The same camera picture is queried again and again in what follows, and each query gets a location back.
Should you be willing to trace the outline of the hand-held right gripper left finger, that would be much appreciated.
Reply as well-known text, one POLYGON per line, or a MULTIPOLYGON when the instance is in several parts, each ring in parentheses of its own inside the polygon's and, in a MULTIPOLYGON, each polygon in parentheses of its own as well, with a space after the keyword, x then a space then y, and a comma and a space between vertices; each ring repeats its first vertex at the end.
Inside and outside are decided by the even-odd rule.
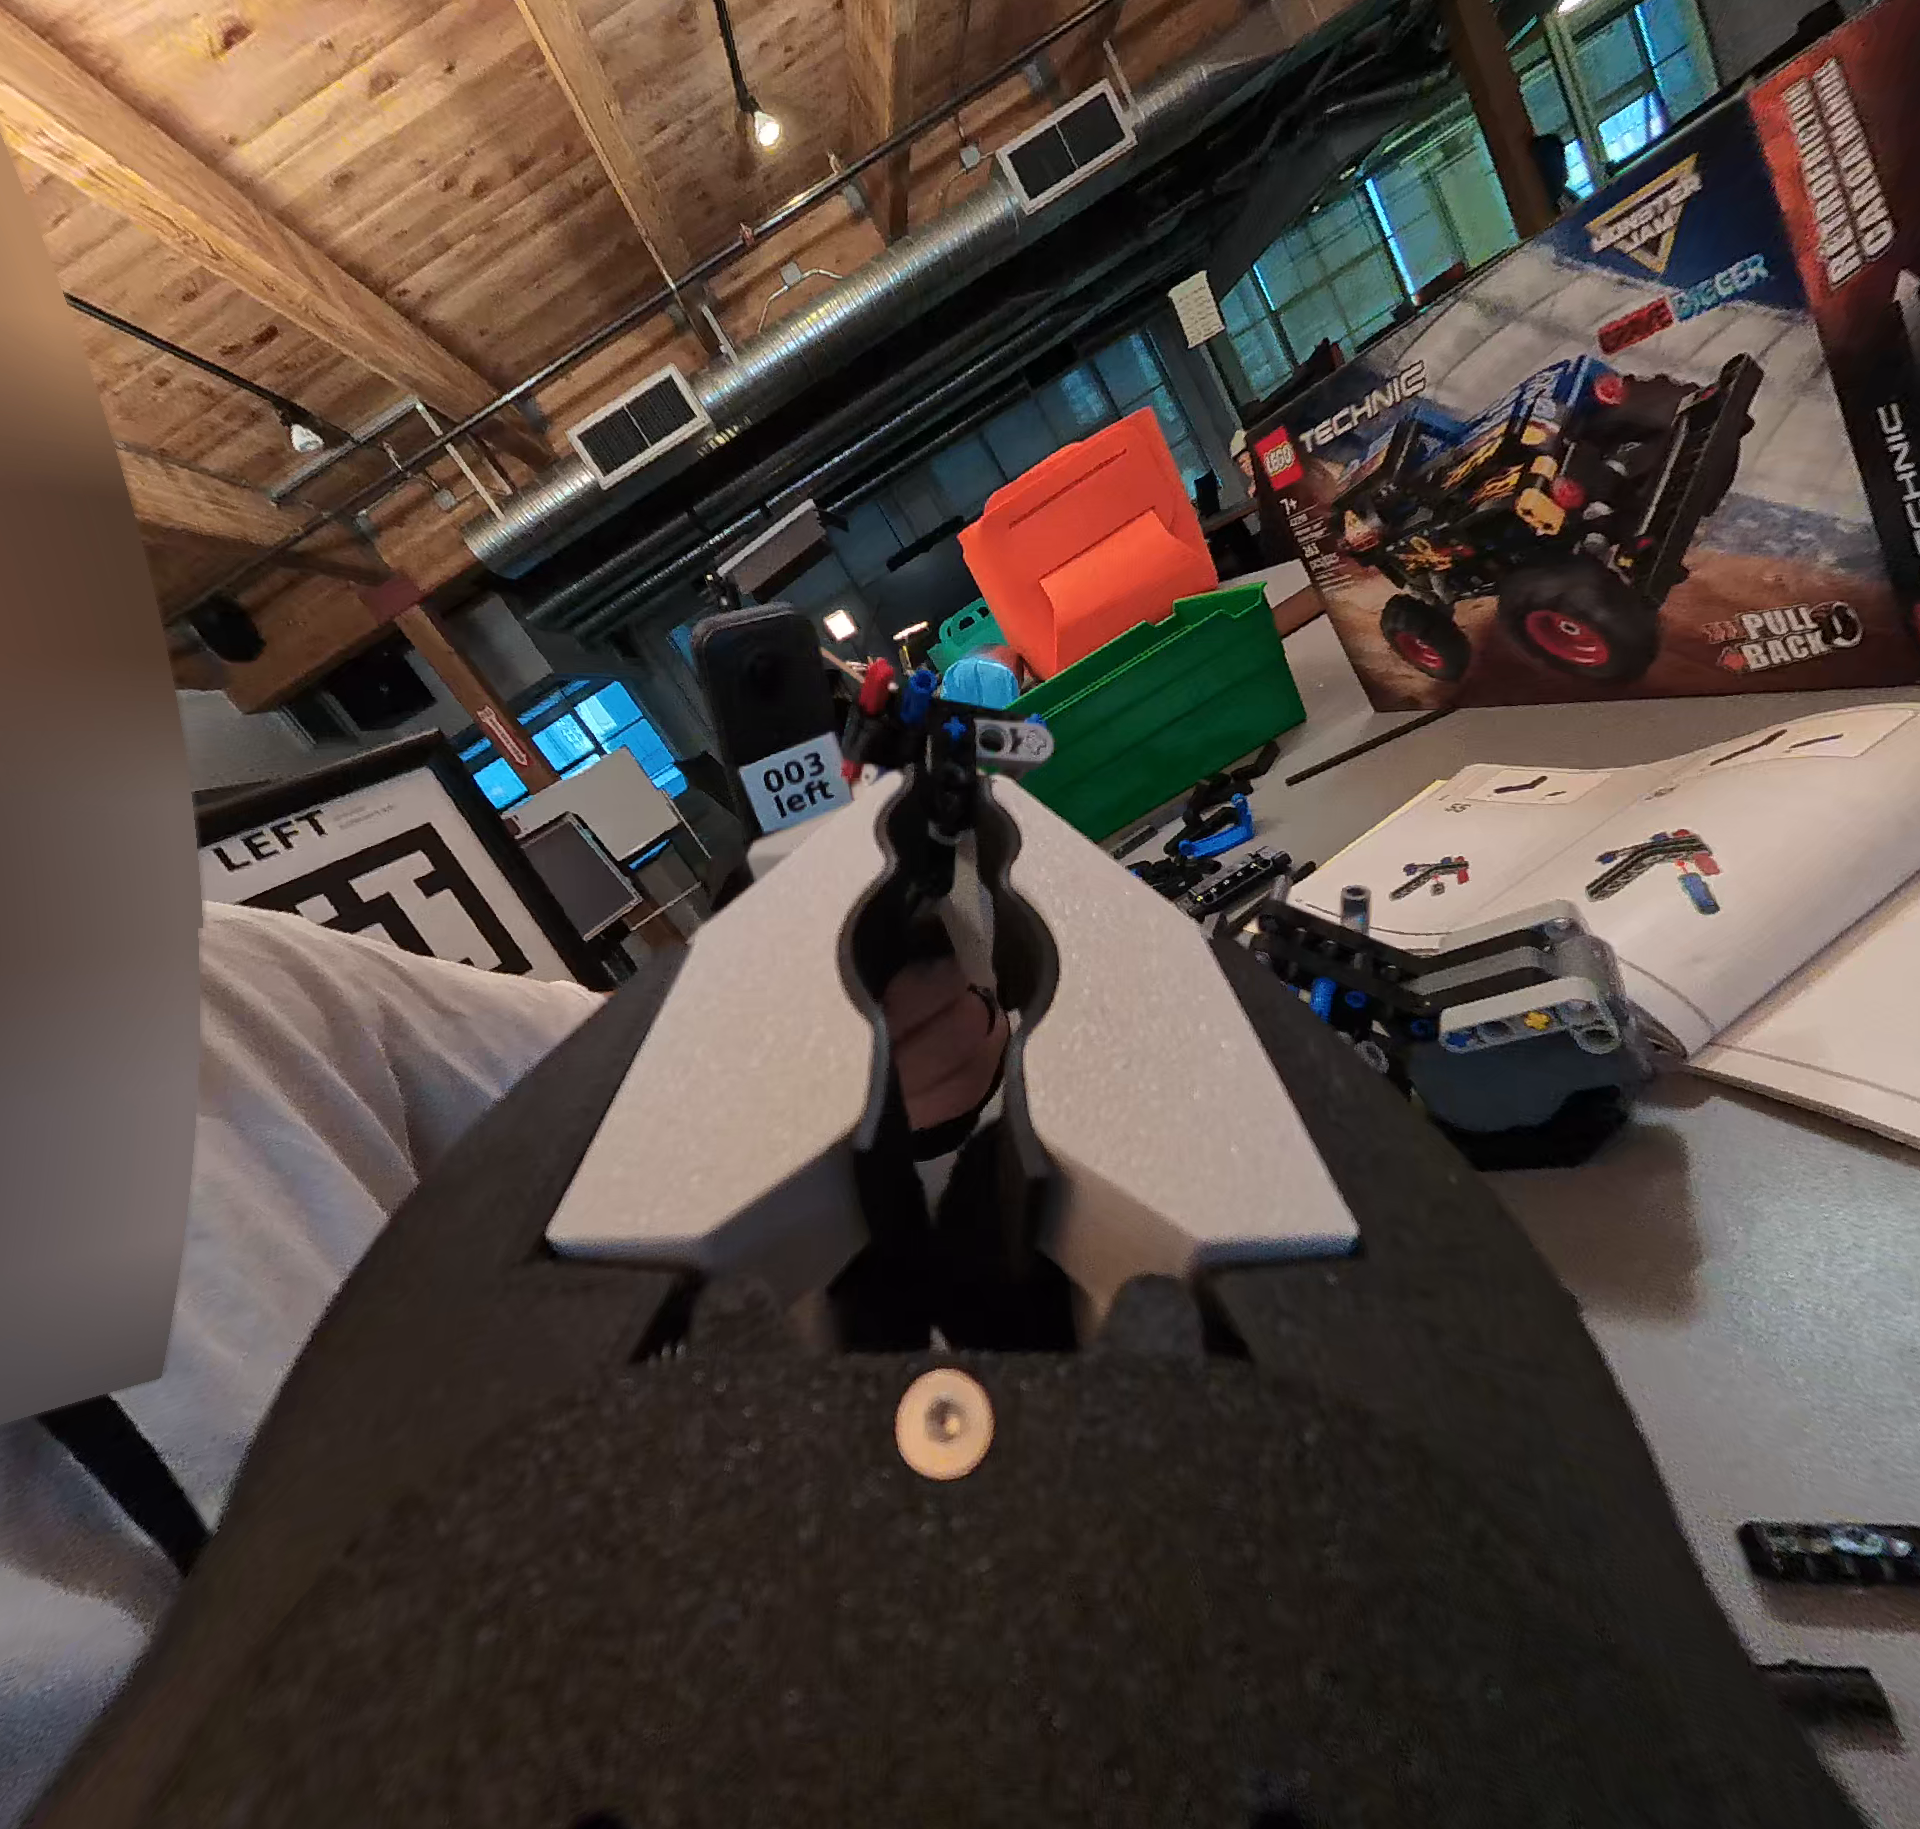
POLYGON ((560 1262, 756 1281, 824 1347, 936 1347, 884 1014, 911 783, 856 787, 694 937, 548 1218, 560 1262))

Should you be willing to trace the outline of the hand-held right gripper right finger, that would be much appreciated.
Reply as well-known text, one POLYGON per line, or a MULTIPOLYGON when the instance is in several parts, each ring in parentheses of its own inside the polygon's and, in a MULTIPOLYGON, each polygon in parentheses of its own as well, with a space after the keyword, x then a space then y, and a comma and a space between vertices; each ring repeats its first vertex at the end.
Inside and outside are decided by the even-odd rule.
POLYGON ((974 870, 1013 1014, 1006 1271, 1037 1275, 1067 1338, 1135 1278, 1350 1258, 1359 1217, 1215 941, 1008 778, 978 787, 974 870))

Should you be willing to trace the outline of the black lego beam assembly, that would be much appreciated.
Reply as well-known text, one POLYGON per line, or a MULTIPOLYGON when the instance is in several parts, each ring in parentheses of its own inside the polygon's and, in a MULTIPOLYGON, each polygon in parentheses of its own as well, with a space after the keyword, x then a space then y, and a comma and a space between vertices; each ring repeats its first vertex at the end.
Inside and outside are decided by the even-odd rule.
POLYGON ((861 668, 840 731, 840 778, 871 783, 905 778, 884 832, 905 910, 954 894, 957 850, 978 820, 987 772, 1026 772, 1055 758, 1044 714, 949 699, 931 666, 897 668, 875 658, 861 668))

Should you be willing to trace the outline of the pile of small lego pieces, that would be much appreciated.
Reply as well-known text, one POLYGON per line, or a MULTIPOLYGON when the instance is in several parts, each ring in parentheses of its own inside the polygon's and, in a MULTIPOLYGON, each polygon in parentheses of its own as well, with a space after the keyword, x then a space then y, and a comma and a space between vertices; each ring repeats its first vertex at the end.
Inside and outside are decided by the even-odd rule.
MULTIPOLYGON (((1756 1585, 1917 1592, 1913 1524, 1746 1521, 1737 1544, 1756 1585)), ((1882 1683, 1866 1664, 1756 1662, 1756 1672, 1797 1721, 1898 1730, 1882 1683)))

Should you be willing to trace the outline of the group of lego beams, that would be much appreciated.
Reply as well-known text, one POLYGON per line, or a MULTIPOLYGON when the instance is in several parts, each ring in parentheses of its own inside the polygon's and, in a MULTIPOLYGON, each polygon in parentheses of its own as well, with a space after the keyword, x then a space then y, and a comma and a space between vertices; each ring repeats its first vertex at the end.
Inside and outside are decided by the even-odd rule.
POLYGON ((1240 916, 1283 900, 1299 870, 1289 850, 1257 843, 1251 787, 1269 761, 1263 754, 1205 778, 1179 814, 1140 827, 1111 854, 1201 931, 1237 931, 1240 916))

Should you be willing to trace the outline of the partly built lego truck chassis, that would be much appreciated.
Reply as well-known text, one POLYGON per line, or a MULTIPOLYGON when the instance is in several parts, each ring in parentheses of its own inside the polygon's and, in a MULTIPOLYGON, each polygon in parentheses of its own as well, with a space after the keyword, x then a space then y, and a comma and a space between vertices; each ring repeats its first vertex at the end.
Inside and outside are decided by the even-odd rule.
POLYGON ((1426 951, 1367 920, 1371 887, 1349 886, 1331 921, 1269 897, 1232 937, 1479 1171, 1579 1167, 1629 1124, 1654 1041, 1571 903, 1426 951))

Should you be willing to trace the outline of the long black lego axle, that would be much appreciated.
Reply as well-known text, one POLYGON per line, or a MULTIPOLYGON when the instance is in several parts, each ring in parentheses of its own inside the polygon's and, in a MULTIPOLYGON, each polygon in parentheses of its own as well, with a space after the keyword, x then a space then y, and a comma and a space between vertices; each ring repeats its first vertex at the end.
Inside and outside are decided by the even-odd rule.
POLYGON ((1299 772, 1289 772, 1289 778, 1283 778, 1283 783, 1289 783, 1289 787, 1312 783, 1312 781, 1318 781, 1318 778, 1320 778, 1320 772, 1328 772, 1328 771, 1341 771, 1341 766, 1349 766, 1349 761, 1371 758, 1371 754, 1379 754, 1381 747, 1390 747, 1390 742, 1397 742, 1397 740, 1408 740, 1408 737, 1419 737, 1419 731, 1426 731, 1431 726, 1447 721, 1447 718, 1453 718, 1453 711, 1411 714, 1411 718, 1403 718, 1398 726, 1392 726, 1392 730, 1384 730, 1384 731, 1379 731, 1379 737, 1367 737, 1367 740, 1359 740, 1359 742, 1350 742, 1350 747, 1343 747, 1343 750, 1331 750, 1331 754, 1326 754, 1326 758, 1312 761, 1312 766, 1307 766, 1307 771, 1299 771, 1299 772))

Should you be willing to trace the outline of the lego set box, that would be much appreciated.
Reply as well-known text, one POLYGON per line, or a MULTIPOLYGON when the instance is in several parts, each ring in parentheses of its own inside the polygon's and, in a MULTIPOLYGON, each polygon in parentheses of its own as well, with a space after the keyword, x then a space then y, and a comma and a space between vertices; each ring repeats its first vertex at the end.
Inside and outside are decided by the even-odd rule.
POLYGON ((1917 683, 1917 0, 1257 430, 1379 711, 1917 683))

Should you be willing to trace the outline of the person's left hand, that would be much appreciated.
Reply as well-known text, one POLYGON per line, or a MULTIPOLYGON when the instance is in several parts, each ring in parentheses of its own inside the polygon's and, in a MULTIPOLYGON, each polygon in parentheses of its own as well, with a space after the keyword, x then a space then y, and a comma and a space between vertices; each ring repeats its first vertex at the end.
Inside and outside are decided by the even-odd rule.
POLYGON ((936 1141, 973 1124, 1001 1081, 1008 1017, 949 947, 918 947, 884 991, 910 1130, 936 1141))

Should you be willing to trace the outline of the white ceiling vent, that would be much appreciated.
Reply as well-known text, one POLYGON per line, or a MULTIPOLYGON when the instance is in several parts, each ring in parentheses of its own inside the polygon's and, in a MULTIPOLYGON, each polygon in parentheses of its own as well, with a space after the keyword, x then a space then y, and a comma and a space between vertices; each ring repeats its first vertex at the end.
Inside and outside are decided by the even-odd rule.
POLYGON ((1130 157, 1140 134, 1112 77, 1093 81, 1064 109, 997 148, 997 172, 1025 216, 1060 203, 1071 191, 1130 157))
POLYGON ((710 414, 678 363, 643 374, 632 389, 566 428, 577 460, 598 490, 632 480, 706 435, 710 414))

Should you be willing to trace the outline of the orange felt bag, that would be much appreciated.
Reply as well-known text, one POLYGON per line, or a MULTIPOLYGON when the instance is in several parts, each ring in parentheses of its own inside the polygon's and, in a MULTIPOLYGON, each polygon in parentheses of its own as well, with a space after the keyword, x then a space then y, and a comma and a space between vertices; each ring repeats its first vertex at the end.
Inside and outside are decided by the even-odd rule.
POLYGON ((997 487, 957 544, 1006 647, 1037 679, 1217 589, 1201 521, 1152 408, 997 487))

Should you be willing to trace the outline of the green plastic bin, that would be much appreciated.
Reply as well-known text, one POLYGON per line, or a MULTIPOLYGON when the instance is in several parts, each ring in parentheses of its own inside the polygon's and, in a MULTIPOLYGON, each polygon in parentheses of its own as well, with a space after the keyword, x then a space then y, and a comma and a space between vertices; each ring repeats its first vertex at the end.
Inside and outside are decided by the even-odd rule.
POLYGON ((1020 783, 1060 820, 1106 839, 1199 781, 1307 721, 1263 585, 1188 595, 1055 679, 1018 718, 1055 737, 1020 783))

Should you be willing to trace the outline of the framed marker poster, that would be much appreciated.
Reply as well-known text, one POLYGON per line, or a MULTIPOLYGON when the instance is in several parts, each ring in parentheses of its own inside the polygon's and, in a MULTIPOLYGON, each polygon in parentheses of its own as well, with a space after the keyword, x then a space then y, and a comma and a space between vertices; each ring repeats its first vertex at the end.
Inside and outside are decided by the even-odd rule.
POLYGON ((446 737, 199 807, 201 894, 483 974, 616 988, 446 737))

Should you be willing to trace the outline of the open instruction booklet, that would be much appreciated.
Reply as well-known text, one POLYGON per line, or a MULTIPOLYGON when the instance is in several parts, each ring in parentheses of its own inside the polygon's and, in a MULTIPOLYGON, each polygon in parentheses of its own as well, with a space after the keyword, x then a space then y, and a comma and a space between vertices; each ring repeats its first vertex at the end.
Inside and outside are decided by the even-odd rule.
POLYGON ((1666 761, 1479 761, 1297 886, 1438 951, 1571 903, 1695 1076, 1917 1144, 1917 703, 1836 708, 1666 761))

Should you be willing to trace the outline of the silver air duct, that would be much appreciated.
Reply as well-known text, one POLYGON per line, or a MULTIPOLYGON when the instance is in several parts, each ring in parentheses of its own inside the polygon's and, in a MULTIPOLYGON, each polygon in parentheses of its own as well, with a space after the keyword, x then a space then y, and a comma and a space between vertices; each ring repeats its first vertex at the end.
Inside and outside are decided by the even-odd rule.
POLYGON ((591 482, 569 445, 561 465, 519 490, 504 513, 467 523, 471 555, 490 575, 521 579, 639 499, 703 472, 710 457, 727 487, 746 482, 751 435, 792 414, 818 419, 848 408, 840 381, 871 387, 911 362, 931 362, 938 316, 973 290, 987 290, 990 305, 963 309, 957 332, 984 333, 997 305, 1020 293, 1018 265, 1067 255, 1071 232, 1130 203, 1152 174, 1205 125, 1237 118, 1278 74, 1279 53, 1199 56, 1164 69, 1128 105, 1135 154, 1037 216, 1025 216, 993 172, 973 197, 910 232, 884 255, 830 280, 828 293, 796 316, 751 333, 734 358, 696 367, 690 384, 710 414, 706 440, 610 490, 591 482))

